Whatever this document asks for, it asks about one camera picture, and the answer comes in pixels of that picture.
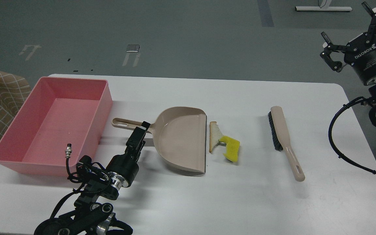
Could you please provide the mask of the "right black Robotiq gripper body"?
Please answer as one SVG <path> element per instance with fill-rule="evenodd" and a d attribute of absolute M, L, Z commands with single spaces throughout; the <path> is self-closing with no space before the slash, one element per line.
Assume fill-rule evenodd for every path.
<path fill-rule="evenodd" d="M 344 53 L 344 61 L 351 65 L 365 86 L 374 85 L 376 77 L 376 34 L 366 44 L 366 33 L 347 43 L 349 51 Z"/>

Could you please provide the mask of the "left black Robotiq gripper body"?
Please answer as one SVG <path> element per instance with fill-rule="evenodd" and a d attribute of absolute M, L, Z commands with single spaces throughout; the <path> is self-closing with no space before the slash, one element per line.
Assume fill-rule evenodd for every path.
<path fill-rule="evenodd" d="M 128 154 L 115 155 L 107 165 L 106 171 L 111 177 L 111 186 L 127 188 L 133 183 L 139 171 L 139 166 Z"/>

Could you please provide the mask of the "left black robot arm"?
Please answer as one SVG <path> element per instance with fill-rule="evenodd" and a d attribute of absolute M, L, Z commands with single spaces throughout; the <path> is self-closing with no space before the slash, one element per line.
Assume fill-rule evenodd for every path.
<path fill-rule="evenodd" d="M 68 180 L 80 186 L 57 203 L 49 219 L 40 223 L 34 234 L 131 235 L 133 228 L 116 218 L 113 205 L 97 200 L 99 197 L 116 200 L 121 188 L 131 186 L 139 171 L 137 162 L 149 127 L 148 122 L 136 124 L 124 153 L 114 156 L 106 167 L 93 162 L 90 156 L 82 156 L 76 164 L 76 171 L 71 172 L 72 149 L 69 143 L 65 151 Z"/>

